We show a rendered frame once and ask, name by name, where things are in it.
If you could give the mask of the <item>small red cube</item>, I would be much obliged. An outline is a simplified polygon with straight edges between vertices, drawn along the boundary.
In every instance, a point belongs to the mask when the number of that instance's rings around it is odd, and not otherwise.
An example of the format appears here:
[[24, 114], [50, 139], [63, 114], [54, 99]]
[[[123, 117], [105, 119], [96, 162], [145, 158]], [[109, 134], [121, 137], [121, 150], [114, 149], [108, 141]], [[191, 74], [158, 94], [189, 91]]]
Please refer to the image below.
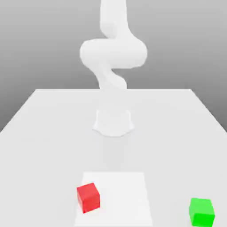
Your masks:
[[94, 183], [77, 187], [77, 198], [83, 213], [100, 208], [100, 193]]

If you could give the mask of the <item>small green cube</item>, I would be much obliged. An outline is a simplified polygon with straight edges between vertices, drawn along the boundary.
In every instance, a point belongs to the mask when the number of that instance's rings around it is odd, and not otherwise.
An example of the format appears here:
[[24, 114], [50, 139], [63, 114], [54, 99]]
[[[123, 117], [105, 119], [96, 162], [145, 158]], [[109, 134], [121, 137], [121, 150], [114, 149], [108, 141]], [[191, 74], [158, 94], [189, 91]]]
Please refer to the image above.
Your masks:
[[189, 217], [193, 227], [212, 227], [215, 211], [210, 199], [191, 198]]

